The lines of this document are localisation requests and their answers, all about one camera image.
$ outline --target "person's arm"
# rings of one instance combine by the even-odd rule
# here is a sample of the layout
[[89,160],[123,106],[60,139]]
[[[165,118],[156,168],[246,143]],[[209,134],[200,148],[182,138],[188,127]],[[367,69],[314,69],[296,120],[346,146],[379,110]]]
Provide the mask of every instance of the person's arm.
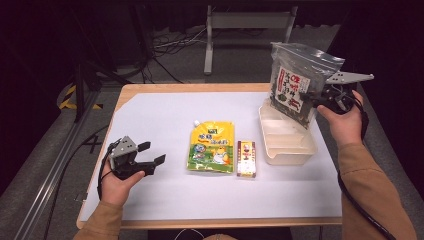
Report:
[[[362,102],[358,93],[355,96]],[[362,144],[359,109],[354,107],[344,115],[324,106],[319,106],[318,111],[330,123],[339,149],[340,175],[350,195],[396,239],[416,239],[396,188]],[[343,239],[385,239],[344,194],[342,214]]]
[[122,211],[131,188],[145,173],[137,172],[122,181],[110,173],[109,161],[103,170],[102,199],[84,227],[75,235],[75,240],[115,240],[121,228]]

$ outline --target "seaweed package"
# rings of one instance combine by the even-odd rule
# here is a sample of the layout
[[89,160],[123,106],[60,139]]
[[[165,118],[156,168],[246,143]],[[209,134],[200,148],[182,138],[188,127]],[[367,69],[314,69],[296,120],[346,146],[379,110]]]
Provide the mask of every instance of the seaweed package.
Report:
[[271,106],[308,129],[315,111],[302,94],[321,93],[344,59],[298,43],[272,43],[271,56]]
[[232,122],[195,123],[191,133],[187,169],[232,173],[234,125]]

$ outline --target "robotic hand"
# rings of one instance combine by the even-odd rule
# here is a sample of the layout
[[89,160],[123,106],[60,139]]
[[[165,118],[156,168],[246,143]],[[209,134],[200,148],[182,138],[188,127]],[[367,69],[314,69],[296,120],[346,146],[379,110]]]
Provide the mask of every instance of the robotic hand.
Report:
[[349,112],[354,105],[361,111],[362,115],[362,139],[368,127],[369,119],[368,114],[364,111],[362,104],[355,98],[352,90],[356,89],[356,83],[374,79],[372,74],[356,74],[348,72],[336,72],[329,79],[325,81],[324,88],[321,93],[302,93],[301,99],[303,101],[311,101],[313,107],[324,105],[337,114],[344,114]]
[[99,195],[99,199],[102,199],[102,180],[103,177],[107,175],[102,176],[102,173],[108,157],[111,172],[121,180],[129,178],[139,171],[144,171],[145,176],[153,175],[156,166],[165,162],[166,155],[164,154],[157,157],[152,162],[136,162],[135,157],[137,156],[137,152],[141,152],[149,148],[150,142],[144,142],[137,146],[128,136],[125,136],[124,138],[109,145],[107,153],[102,159],[98,176],[97,193]]

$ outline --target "tan jacket sleeve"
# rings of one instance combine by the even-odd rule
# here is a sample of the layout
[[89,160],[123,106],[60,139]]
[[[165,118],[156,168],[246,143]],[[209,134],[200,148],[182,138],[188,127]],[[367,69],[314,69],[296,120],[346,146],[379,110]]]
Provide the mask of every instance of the tan jacket sleeve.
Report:
[[74,240],[115,240],[118,239],[122,221],[121,206],[100,201],[84,227]]
[[[339,168],[349,193],[397,240],[417,239],[399,194],[371,154],[360,144],[339,148]],[[343,239],[385,239],[345,195],[342,196]]]

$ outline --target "white plastic tray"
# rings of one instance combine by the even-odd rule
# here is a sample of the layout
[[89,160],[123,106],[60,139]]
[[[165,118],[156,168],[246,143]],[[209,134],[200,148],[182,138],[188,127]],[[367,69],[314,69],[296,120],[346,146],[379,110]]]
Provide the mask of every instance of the white plastic tray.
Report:
[[317,152],[311,132],[265,101],[259,108],[267,158],[271,165],[303,165]]

